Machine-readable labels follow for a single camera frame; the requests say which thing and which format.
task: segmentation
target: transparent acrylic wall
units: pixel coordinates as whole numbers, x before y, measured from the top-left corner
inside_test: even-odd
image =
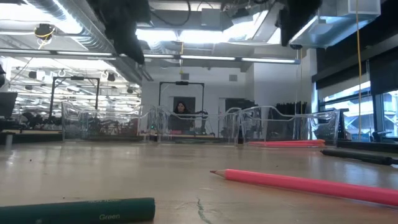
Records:
[[[62,103],[63,138],[87,141],[146,142],[156,134],[155,108],[138,106],[132,112],[79,110]]]
[[[325,140],[336,146],[339,111],[284,115],[273,106],[242,110],[245,143],[294,140]]]
[[[225,114],[175,114],[158,108],[158,142],[227,144],[238,142],[240,110],[231,108]]]

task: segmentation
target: dark hair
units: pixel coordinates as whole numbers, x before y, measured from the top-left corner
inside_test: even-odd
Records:
[[[177,103],[177,105],[175,105],[175,108],[174,108],[174,111],[173,111],[173,112],[174,112],[174,113],[180,113],[180,112],[178,111],[178,106],[179,106],[180,103],[184,106],[184,112],[183,112],[183,113],[185,113],[185,114],[190,114],[191,112],[188,110],[186,104],[185,104],[184,102],[182,102],[182,101],[179,101],[179,102]]]

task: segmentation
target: green pencil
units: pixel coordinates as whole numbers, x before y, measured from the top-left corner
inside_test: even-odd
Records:
[[[154,217],[153,198],[0,207],[2,224],[129,223],[149,221]]]

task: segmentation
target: woman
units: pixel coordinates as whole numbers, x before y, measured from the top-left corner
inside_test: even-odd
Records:
[[[191,114],[191,111],[188,110],[184,102],[182,101],[178,102],[173,112],[175,113],[175,115],[173,114],[171,115],[169,129],[189,131],[190,128],[193,127],[193,122],[194,122],[194,120],[192,120],[193,117],[186,116],[186,114]]]

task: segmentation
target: table surface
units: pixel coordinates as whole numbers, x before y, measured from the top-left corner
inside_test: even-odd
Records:
[[[154,197],[154,223],[398,220],[398,208],[232,182],[209,173],[225,168],[398,189],[398,167],[327,157],[318,149],[58,142],[0,148],[0,205]]]

